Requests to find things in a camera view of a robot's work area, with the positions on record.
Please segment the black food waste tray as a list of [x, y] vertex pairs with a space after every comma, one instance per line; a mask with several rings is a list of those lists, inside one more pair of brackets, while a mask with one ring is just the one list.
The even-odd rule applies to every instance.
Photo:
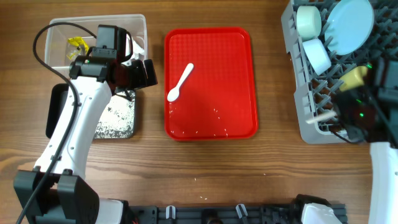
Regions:
[[[68, 95], [68, 85], [52, 88], [45, 135], [52, 137]], [[121, 91], [111, 97], [96, 127], [95, 139], [128, 139], [134, 134], [136, 92]]]

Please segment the red serving tray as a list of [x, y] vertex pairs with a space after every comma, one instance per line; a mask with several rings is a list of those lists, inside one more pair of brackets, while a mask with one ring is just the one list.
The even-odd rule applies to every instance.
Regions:
[[179, 97], [164, 101], [164, 129], [176, 141], [244, 139], [255, 135], [256, 88], [251, 38], [241, 27], [174, 29], [164, 42], [164, 90], [193, 70]]

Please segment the mint green bowl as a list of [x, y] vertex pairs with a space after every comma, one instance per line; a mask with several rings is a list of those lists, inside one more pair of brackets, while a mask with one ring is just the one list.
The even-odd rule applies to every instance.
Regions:
[[300, 6], [297, 9], [296, 25], [303, 41], [317, 38], [322, 30], [320, 11], [315, 6]]

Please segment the white plastic spoon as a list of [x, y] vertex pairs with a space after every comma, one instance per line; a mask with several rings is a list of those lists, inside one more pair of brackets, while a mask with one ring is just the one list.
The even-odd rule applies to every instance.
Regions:
[[176, 86], [172, 88], [168, 95], [167, 95], [167, 101], [168, 102], [174, 102], [178, 99], [180, 95], [180, 88], [183, 85], [184, 81], [188, 78], [192, 70], [194, 69], [194, 64], [188, 63], [187, 66], [185, 67], [185, 70], [183, 71], [179, 81], [177, 82]]

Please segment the white napkin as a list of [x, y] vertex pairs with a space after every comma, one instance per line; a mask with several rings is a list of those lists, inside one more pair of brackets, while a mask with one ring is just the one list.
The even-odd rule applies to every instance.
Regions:
[[144, 60], [145, 58], [145, 50], [141, 47], [135, 39], [131, 41], [131, 38], [126, 36], [126, 56], [131, 55], [130, 59], [123, 62], [124, 65], [130, 66], [135, 60]]

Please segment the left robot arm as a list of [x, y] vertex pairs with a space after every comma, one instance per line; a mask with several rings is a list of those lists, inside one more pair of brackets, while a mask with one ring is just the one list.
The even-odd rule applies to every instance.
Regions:
[[132, 37], [118, 26], [100, 25], [95, 46], [71, 63], [68, 95], [43, 154], [30, 171], [19, 170], [14, 190], [19, 220], [29, 223], [138, 223], [125, 200], [99, 198], [85, 182], [88, 152], [100, 117], [117, 91], [157, 84], [152, 60], [126, 62]]

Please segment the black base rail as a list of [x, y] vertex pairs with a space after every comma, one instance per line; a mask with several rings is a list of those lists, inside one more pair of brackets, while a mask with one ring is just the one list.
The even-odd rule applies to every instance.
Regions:
[[223, 223], [255, 223], [255, 224], [282, 224], [300, 223], [297, 212], [290, 211], [288, 204], [263, 205], [260, 207], [246, 207], [247, 214], [239, 215], [235, 207], [197, 207], [176, 208], [173, 218], [167, 217], [165, 208], [156, 206], [137, 207], [131, 210], [138, 218], [139, 223], [155, 224], [206, 224], [209, 218], [219, 218]]

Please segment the light blue small bowl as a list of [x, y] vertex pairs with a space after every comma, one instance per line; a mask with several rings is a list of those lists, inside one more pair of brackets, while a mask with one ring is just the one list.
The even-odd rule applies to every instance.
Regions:
[[317, 75], [331, 67], [331, 60], [321, 40], [312, 39], [302, 43], [305, 54]]

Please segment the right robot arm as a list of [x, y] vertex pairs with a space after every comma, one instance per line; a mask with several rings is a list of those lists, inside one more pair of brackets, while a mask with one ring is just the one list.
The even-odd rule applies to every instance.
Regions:
[[348, 134], [346, 142], [370, 144], [369, 222], [397, 223], [397, 60], [380, 57], [365, 67], [359, 82], [333, 97], [333, 110], [306, 122], [337, 118]]

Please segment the yellow snack wrapper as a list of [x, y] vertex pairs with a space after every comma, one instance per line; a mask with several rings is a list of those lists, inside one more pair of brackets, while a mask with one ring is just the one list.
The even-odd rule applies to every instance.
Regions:
[[82, 37], [72, 37], [67, 40], [66, 57], [75, 60], [79, 55], [86, 55], [89, 50], [88, 44]]

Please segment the yellow plastic cup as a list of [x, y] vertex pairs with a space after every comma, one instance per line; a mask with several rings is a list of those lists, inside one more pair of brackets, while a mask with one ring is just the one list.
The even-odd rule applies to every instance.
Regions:
[[351, 90], [353, 88], [363, 86], [364, 78], [367, 76], [367, 74], [368, 67], [366, 66], [358, 66], [352, 69], [339, 79], [339, 81], [343, 82], [339, 87], [340, 91]]

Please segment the grey dishwasher rack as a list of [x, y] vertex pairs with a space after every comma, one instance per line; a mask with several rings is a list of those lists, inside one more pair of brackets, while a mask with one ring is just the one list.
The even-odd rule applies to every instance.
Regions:
[[322, 24], [337, 1], [289, 1], [281, 17], [285, 48], [290, 54], [296, 91], [294, 93], [300, 135], [308, 144], [343, 143], [346, 131], [336, 118], [307, 124], [306, 120], [329, 112], [333, 108], [331, 99], [336, 95], [340, 77], [366, 62], [378, 57], [397, 59], [397, 1], [371, 1], [374, 9], [374, 28], [369, 38], [359, 49], [348, 55], [329, 53], [331, 68], [317, 75], [303, 49], [303, 40], [297, 33], [296, 17], [300, 6], [315, 6], [319, 9]]

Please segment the clear plastic waste bin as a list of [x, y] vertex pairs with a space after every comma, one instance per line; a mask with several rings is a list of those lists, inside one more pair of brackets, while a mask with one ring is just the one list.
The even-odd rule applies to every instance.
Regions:
[[[147, 24], [142, 14], [66, 17], [53, 19], [50, 22], [52, 24], [71, 22], [87, 28], [94, 34], [97, 33], [100, 24], [122, 27], [144, 48], [146, 53], [144, 60], [148, 59]], [[96, 45], [96, 39], [91, 34], [73, 26], [51, 27], [47, 32], [45, 43], [45, 63], [66, 77], [69, 76], [69, 66], [72, 62], [66, 57], [67, 40], [72, 37], [82, 37], [90, 47]]]

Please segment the light blue plate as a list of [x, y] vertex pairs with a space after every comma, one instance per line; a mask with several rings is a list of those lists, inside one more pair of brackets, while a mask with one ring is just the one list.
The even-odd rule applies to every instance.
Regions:
[[328, 50], [350, 54], [365, 43], [373, 29], [373, 7], [368, 0], [342, 0], [330, 12], [326, 25], [325, 40], [332, 37]]

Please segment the white plastic fork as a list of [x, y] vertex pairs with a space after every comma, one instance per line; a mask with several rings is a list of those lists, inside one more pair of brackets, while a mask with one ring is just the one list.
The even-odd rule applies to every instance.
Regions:
[[322, 113], [319, 114], [318, 116], [314, 116], [313, 118], [310, 118], [308, 120], [306, 120], [307, 124], [313, 124], [313, 123], [318, 123], [320, 121], [324, 121], [324, 120], [329, 120], [334, 118], [337, 115], [336, 112], [334, 111], [329, 111], [327, 113]]

